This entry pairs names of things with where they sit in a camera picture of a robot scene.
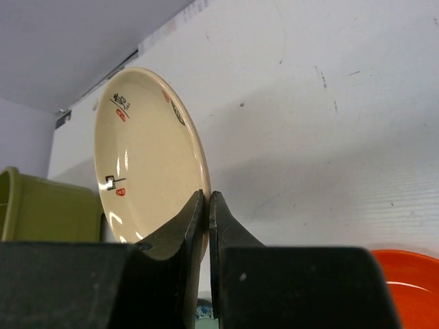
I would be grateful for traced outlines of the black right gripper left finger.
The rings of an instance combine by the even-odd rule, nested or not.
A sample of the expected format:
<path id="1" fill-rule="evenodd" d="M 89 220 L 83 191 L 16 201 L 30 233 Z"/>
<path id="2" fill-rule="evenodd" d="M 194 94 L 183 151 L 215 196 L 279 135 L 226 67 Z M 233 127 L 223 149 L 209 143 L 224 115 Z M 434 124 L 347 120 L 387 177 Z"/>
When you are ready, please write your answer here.
<path id="1" fill-rule="evenodd" d="M 2 328 L 193 328 L 204 195 L 137 243 L 1 244 Z"/>

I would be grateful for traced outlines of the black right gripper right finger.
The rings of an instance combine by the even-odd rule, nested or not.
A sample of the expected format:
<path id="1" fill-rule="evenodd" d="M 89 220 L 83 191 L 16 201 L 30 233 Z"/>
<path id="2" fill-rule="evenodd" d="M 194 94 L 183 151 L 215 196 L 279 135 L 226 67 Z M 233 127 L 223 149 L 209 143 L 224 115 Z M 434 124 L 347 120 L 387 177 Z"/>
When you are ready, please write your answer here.
<path id="1" fill-rule="evenodd" d="M 400 328 L 376 258 L 362 247 L 262 244 L 224 196 L 209 211 L 213 314 L 221 328 Z"/>

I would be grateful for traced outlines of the blue patterned small plate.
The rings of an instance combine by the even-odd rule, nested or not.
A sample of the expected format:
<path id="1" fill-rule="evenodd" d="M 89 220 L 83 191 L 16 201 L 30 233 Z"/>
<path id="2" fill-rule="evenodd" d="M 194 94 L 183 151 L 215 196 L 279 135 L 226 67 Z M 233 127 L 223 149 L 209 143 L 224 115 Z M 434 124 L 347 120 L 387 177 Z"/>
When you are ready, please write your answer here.
<path id="1" fill-rule="evenodd" d="M 195 312 L 195 329 L 219 329 L 219 322 L 213 316 L 213 305 L 206 299 L 198 299 Z"/>

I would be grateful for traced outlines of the orange plate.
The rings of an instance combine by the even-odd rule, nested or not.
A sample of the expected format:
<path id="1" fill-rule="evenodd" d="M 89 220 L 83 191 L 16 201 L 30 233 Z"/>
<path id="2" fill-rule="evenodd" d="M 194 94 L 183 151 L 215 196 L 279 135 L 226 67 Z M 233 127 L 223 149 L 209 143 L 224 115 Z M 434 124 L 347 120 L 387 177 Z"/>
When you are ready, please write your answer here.
<path id="1" fill-rule="evenodd" d="M 397 249 L 374 250 L 404 328 L 438 325 L 438 259 Z"/>

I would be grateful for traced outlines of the small cream plate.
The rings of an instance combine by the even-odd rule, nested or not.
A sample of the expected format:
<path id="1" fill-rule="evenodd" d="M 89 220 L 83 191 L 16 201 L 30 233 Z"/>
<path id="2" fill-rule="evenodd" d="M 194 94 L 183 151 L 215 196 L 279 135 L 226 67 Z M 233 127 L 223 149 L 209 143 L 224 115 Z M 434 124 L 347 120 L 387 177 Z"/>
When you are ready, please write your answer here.
<path id="1" fill-rule="evenodd" d="M 128 67 L 107 83 L 95 119 L 99 196 L 114 238 L 136 243 L 211 194 L 200 137 L 182 100 L 155 72 Z"/>

